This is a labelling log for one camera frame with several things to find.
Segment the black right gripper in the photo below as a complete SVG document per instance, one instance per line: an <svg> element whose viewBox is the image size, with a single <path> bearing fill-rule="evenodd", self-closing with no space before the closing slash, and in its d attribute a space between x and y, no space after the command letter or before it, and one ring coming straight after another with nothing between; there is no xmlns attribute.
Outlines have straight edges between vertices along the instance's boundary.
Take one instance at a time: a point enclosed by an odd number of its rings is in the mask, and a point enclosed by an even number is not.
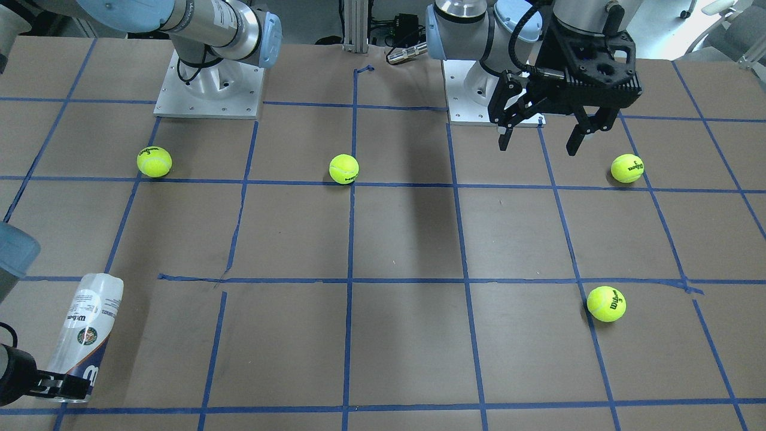
<svg viewBox="0 0 766 431"><path fill-rule="evenodd" d="M33 389L33 397L85 400L90 380L70 374L38 371L35 359L12 346L1 346L1 406L14 403Z"/></svg>

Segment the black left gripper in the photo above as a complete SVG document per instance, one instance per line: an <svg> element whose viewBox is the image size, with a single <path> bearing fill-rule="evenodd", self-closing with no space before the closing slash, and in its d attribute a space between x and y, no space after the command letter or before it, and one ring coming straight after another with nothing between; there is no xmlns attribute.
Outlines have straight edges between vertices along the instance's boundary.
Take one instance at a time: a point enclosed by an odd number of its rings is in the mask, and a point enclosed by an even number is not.
<svg viewBox="0 0 766 431"><path fill-rule="evenodd" d="M539 124L540 114L574 115L567 140L575 156L586 135L610 131L618 110L643 93L636 71L635 44L621 17L605 17L583 30L554 17L527 77L505 70L488 105L498 125L498 147L506 151L515 126Z"/></svg>

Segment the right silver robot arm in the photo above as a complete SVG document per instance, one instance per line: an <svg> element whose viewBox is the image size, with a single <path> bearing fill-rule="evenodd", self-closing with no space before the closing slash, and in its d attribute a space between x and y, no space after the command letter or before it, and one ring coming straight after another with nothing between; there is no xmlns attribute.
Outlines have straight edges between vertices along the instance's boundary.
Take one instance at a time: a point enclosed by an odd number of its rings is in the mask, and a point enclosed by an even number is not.
<svg viewBox="0 0 766 431"><path fill-rule="evenodd" d="M251 1L3 1L2 66L17 36L42 11L92 19L126 34L161 32L174 44L155 108L159 117L256 119L265 70L279 56L279 17ZM57 347L40 369L30 354L2 346L2 404L22 396L87 403L123 297L121 279L82 276Z"/></svg>

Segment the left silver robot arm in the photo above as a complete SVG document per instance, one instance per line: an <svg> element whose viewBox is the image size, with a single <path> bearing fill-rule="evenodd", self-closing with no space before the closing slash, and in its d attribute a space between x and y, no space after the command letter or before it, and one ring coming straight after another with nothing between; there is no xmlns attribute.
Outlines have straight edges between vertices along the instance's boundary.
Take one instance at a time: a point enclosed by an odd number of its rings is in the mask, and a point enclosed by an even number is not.
<svg viewBox="0 0 766 431"><path fill-rule="evenodd" d="M433 1L428 54L471 60L490 79L481 105L506 150L515 126L537 114L573 116L566 149L609 131L643 93L627 27L639 1Z"/></svg>

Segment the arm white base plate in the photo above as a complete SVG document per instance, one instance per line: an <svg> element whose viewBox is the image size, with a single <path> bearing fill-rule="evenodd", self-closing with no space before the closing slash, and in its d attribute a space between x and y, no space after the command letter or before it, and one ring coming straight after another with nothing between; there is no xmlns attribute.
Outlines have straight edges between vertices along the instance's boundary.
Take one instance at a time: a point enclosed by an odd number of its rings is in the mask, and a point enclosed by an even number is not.
<svg viewBox="0 0 766 431"><path fill-rule="evenodd" d="M257 120L266 69L224 59L197 71L172 53L153 114L164 118Z"/></svg>
<svg viewBox="0 0 766 431"><path fill-rule="evenodd" d="M449 122L459 126L494 126L488 105L498 77L487 73L477 60L444 60L442 69Z"/></svg>

